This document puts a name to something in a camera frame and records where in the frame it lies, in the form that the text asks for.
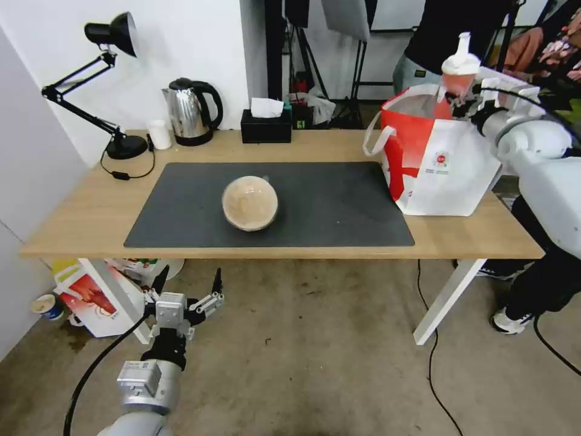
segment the person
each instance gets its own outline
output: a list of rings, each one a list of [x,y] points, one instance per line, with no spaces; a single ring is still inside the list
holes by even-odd
[[[469,31],[470,53],[480,59],[514,0],[490,0],[480,6],[465,0],[426,0],[418,29],[393,72],[393,89],[439,84],[442,62],[456,52],[458,35]]]
[[[540,26],[514,38],[508,46],[503,73],[534,85],[562,74],[581,81],[581,0],[568,0]],[[498,55],[490,64],[496,67]]]
[[[506,301],[491,317],[500,333],[524,331],[535,316],[558,312],[581,291],[581,260],[559,248],[546,234],[522,196],[513,216],[545,251],[539,260],[488,260],[477,275],[512,280]]]

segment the spray bottle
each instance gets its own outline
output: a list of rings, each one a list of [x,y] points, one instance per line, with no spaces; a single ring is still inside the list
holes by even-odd
[[[469,91],[480,69],[480,59],[468,52],[469,45],[470,32],[461,33],[456,53],[442,63],[442,82],[446,90],[460,98]]]

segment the table leg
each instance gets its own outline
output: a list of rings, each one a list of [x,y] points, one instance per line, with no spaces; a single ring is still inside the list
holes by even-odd
[[[444,288],[440,291],[426,312],[424,318],[419,323],[413,338],[416,344],[423,345],[434,332],[440,321],[444,319],[446,313],[452,308],[464,289],[470,284],[478,270],[486,262],[486,259],[460,260],[458,267],[454,270]]]
[[[132,327],[143,316],[143,309],[140,313],[125,294],[121,285],[111,274],[109,266],[102,259],[79,259],[79,263],[85,268],[97,285],[102,289],[105,296],[119,311],[119,316],[127,319],[127,328]],[[149,343],[149,327],[142,323],[136,330],[135,336],[143,344]]]

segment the bag handle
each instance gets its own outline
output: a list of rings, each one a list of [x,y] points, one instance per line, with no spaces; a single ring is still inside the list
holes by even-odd
[[[395,128],[391,126],[385,126],[381,130],[379,138],[377,138],[377,141],[375,141],[375,145],[373,146],[373,148],[371,150],[368,149],[367,143],[369,142],[369,138],[373,133],[373,128],[375,127],[375,123],[379,119],[379,115],[381,115],[381,111],[377,112],[375,117],[373,117],[373,119],[371,120],[371,123],[369,123],[369,126],[367,126],[367,130],[365,131],[365,138],[363,139],[363,153],[365,153],[365,155],[369,157],[374,156],[378,154],[381,150],[383,150],[383,147],[386,145],[388,138],[391,135],[396,134]]]

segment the lamp shade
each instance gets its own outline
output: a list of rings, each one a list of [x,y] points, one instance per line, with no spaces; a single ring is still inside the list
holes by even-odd
[[[137,57],[137,33],[129,12],[117,15],[111,24],[85,24],[85,36],[97,45],[115,45],[122,52]]]

